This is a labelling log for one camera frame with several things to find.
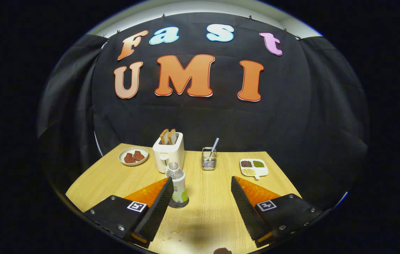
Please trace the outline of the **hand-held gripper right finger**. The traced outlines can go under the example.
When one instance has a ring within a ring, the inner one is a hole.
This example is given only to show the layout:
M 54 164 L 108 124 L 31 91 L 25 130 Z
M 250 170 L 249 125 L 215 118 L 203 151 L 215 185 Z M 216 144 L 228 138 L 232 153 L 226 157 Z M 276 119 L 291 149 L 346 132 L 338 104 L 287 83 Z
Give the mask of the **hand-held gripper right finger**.
M 232 177 L 232 195 L 257 247 L 279 245 L 324 217 L 324 211 L 295 194 L 279 195 L 241 177 Z

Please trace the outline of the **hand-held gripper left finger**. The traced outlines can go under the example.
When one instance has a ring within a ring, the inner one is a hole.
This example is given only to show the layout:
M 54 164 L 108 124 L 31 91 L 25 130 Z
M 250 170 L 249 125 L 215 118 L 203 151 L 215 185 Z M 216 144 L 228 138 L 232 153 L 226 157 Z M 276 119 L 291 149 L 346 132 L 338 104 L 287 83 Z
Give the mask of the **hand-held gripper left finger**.
M 84 212 L 101 228 L 144 248 L 154 240 L 174 192 L 166 177 L 126 197 L 111 195 Z

